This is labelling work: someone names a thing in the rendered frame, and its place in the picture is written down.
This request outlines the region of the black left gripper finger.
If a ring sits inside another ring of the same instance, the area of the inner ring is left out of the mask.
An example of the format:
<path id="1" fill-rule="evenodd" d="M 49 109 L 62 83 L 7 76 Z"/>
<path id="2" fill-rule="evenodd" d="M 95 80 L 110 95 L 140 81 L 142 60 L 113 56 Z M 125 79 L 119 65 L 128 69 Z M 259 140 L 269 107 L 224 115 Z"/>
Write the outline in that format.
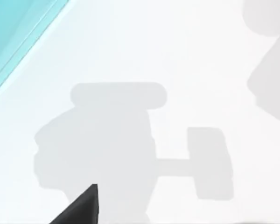
<path id="1" fill-rule="evenodd" d="M 92 184 L 49 224 L 98 224 L 98 185 Z"/>

